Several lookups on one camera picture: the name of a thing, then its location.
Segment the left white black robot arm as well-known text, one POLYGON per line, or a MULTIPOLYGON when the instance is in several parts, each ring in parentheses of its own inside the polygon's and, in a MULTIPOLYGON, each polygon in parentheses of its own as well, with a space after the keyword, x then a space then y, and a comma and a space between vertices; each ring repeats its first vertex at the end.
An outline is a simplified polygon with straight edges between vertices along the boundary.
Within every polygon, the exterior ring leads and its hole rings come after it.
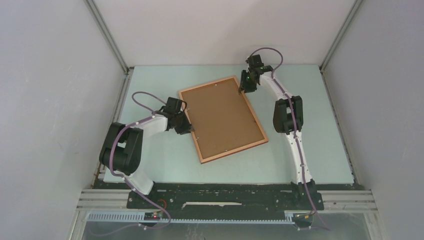
POLYGON ((153 208, 158 194, 152 191, 154 181, 140 167, 143 142, 171 129, 179 135, 189 134, 193 127, 186 114, 187 102, 169 97, 164 106, 146 118, 133 123, 113 122, 99 153, 99 163, 115 177, 120 177, 134 192, 145 208, 153 208))

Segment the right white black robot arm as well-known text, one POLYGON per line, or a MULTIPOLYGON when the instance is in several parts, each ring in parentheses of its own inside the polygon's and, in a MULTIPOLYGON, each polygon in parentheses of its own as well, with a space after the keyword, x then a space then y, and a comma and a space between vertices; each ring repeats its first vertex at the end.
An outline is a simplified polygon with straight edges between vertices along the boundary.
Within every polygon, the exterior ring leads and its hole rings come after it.
POLYGON ((278 80, 275 69, 265 65, 259 54, 251 54, 245 62, 247 69, 241 72, 238 92, 253 93, 258 86, 262 86, 275 100, 273 129, 286 138, 294 168, 293 180, 290 183, 293 187, 290 201, 295 208, 304 209, 311 202, 315 181, 309 171, 302 142, 302 97, 291 94, 278 80))

